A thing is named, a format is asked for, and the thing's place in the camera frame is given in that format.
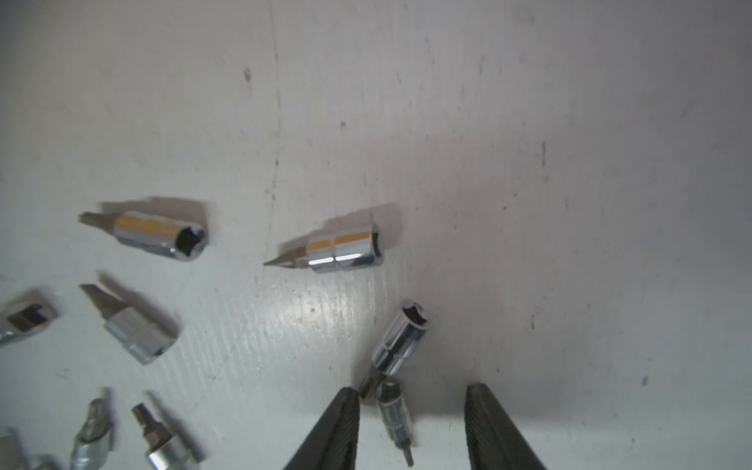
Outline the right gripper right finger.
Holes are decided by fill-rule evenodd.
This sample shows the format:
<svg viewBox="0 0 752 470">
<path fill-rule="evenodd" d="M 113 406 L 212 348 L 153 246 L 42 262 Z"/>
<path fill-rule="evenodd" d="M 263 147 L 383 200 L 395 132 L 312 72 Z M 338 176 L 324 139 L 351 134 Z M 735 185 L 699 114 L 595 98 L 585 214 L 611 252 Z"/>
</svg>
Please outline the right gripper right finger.
<svg viewBox="0 0 752 470">
<path fill-rule="evenodd" d="M 467 387 L 464 421 L 472 470 L 546 468 L 486 384 Z"/>
</svg>

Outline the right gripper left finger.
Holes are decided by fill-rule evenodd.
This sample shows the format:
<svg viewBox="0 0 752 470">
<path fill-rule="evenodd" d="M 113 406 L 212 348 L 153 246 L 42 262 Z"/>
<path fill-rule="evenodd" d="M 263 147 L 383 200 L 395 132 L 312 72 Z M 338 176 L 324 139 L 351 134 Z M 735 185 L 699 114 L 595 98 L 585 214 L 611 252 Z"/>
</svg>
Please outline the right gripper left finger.
<svg viewBox="0 0 752 470">
<path fill-rule="evenodd" d="M 285 470 L 353 470 L 356 468 L 360 396 L 342 388 L 322 413 Z"/>
</svg>

